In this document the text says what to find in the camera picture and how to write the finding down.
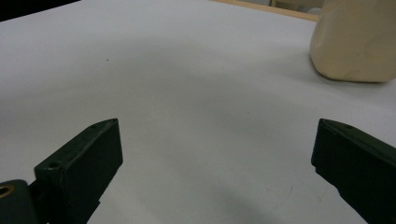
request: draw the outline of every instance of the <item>white surface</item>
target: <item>white surface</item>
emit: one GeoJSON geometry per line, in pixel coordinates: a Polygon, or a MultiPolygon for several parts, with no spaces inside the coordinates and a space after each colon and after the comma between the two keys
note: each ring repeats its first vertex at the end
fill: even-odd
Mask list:
{"type": "Polygon", "coordinates": [[[90,223],[364,223],[310,164],[318,119],[396,146],[396,86],[333,82],[315,24],[189,0],[84,0],[0,22],[0,181],[120,119],[90,223]]]}

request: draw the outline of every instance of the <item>table surface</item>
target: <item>table surface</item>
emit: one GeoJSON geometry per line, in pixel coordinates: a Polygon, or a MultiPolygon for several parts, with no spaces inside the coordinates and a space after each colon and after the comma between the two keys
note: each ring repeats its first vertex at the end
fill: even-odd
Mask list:
{"type": "Polygon", "coordinates": [[[336,82],[315,23],[206,0],[84,0],[0,23],[0,182],[119,118],[90,223],[365,223],[310,164],[320,118],[396,146],[396,82],[336,82]]]}

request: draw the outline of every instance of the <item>screw hole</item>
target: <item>screw hole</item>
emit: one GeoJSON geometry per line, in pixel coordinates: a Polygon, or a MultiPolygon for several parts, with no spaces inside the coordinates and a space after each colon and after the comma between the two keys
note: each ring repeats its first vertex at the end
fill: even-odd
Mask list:
{"type": "Polygon", "coordinates": [[[0,187],[0,198],[6,197],[8,194],[10,194],[14,190],[13,185],[5,185],[0,187]]]}
{"type": "Polygon", "coordinates": [[[55,169],[55,168],[58,168],[60,165],[61,165],[61,163],[59,161],[53,161],[49,164],[49,168],[55,169]]]}

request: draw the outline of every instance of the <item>white table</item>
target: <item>white table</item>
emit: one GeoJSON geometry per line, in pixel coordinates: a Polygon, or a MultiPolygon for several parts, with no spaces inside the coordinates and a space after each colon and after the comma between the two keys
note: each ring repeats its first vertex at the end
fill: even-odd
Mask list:
{"type": "Polygon", "coordinates": [[[396,82],[318,75],[315,24],[192,0],[83,0],[0,22],[0,182],[120,119],[90,223],[365,223],[310,164],[320,118],[396,146],[396,82]]]}

